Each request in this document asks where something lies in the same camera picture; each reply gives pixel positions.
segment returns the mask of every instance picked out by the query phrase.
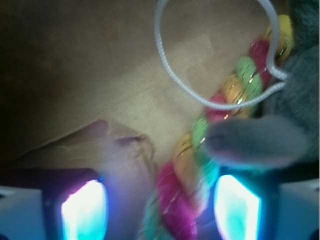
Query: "colorful twisted rope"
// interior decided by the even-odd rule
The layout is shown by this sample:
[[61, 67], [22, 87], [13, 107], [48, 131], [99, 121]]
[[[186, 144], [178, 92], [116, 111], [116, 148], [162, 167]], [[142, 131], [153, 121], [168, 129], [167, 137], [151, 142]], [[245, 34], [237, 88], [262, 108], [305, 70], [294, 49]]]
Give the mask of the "colorful twisted rope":
[[[293, 47], [290, 19], [279, 16], [280, 40], [276, 60], [281, 64]], [[269, 84], [271, 75], [266, 68], [269, 49], [270, 26], [264, 37], [255, 40], [249, 56], [242, 57], [235, 66], [235, 74], [229, 76], [220, 92], [210, 101], [220, 104], [239, 104], [259, 96]], [[171, 161], [160, 170], [157, 190], [145, 207], [143, 232], [147, 240], [195, 240], [195, 219], [207, 208], [210, 188], [219, 176], [219, 166], [203, 149], [202, 143], [210, 123], [236, 116], [252, 117], [256, 107], [232, 111], [206, 108], [192, 125], [192, 133], [177, 144]]]

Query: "white string loop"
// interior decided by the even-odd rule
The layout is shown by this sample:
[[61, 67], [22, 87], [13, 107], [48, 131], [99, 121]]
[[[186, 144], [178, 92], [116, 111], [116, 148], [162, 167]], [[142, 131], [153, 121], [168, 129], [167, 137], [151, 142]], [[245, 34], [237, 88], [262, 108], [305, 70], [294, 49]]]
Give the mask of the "white string loop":
[[162, 15], [168, 2], [169, 0], [159, 0], [156, 6], [155, 20], [154, 20], [154, 34], [155, 34], [156, 46], [157, 46], [161, 61], [167, 73], [183, 90], [185, 90], [188, 94], [190, 94], [191, 97], [193, 97], [195, 100], [197, 100], [198, 102], [200, 102], [201, 104], [209, 108], [229, 111], [229, 110], [247, 108], [247, 107], [256, 105], [262, 102], [263, 100], [265, 100], [266, 98], [268, 98], [273, 93], [284, 88], [286, 84], [284, 81], [286, 80], [288, 74], [282, 71], [281, 69], [279, 69], [275, 64], [275, 54], [276, 54], [277, 46], [279, 42], [280, 27], [279, 27], [277, 13], [269, 0], [258, 0], [258, 2], [263, 7], [263, 9], [265, 10], [270, 20], [270, 25], [272, 30], [271, 43], [270, 43], [270, 47], [269, 47], [269, 51], [266, 59], [266, 67], [269, 70], [271, 75], [273, 75], [275, 78], [279, 80], [282, 80], [283, 82], [279, 82], [277, 84], [270, 86], [260, 96], [240, 104], [217, 104], [202, 98], [192, 88], [189, 88], [188, 86], [186, 86], [180, 80], [180, 78], [175, 74], [175, 72], [171, 69], [165, 54], [165, 50], [162, 43], [161, 31], [160, 31]]

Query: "gray plush toy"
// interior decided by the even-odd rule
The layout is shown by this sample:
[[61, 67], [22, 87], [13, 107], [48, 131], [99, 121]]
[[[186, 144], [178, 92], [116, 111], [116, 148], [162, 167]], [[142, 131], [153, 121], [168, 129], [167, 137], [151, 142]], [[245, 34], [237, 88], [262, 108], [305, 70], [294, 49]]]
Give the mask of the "gray plush toy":
[[287, 83], [264, 101], [262, 117], [210, 126], [205, 147], [222, 166], [270, 170], [319, 161], [319, 0], [288, 0], [288, 8], [294, 48], [281, 66]]

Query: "blue led light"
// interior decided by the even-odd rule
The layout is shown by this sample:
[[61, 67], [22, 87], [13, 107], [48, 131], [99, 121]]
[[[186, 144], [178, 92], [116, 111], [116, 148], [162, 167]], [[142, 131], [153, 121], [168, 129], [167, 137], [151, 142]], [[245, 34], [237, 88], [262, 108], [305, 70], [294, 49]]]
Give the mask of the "blue led light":
[[214, 215], [225, 240], [258, 238], [261, 199], [232, 175], [217, 180]]
[[105, 186], [88, 181], [61, 206], [64, 240], [103, 240], [108, 226]]

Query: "green yarn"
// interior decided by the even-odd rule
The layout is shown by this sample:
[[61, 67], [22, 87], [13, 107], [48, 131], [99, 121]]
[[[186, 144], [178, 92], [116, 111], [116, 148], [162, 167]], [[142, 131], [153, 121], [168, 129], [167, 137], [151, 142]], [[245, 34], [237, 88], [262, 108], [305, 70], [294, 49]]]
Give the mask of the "green yarn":
[[209, 126], [207, 118], [202, 114], [192, 124], [192, 148], [194, 152], [194, 160], [201, 169], [210, 187], [212, 187], [219, 175], [219, 166], [206, 154], [203, 145], [201, 144], [206, 136]]
[[254, 60], [249, 56], [244, 56], [237, 62], [235, 69], [248, 100], [258, 97], [263, 91], [263, 86]]
[[142, 222], [146, 240], [174, 240], [162, 224], [158, 192], [156, 190], [146, 202]]
[[194, 151], [197, 151], [201, 142], [203, 141], [203, 138], [206, 136], [208, 126], [208, 120], [204, 115], [198, 117], [198, 119], [192, 124], [191, 141]]
[[200, 167], [209, 186], [212, 187], [218, 179], [220, 167], [206, 154], [203, 146], [200, 146], [198, 151], [195, 152], [194, 159]]

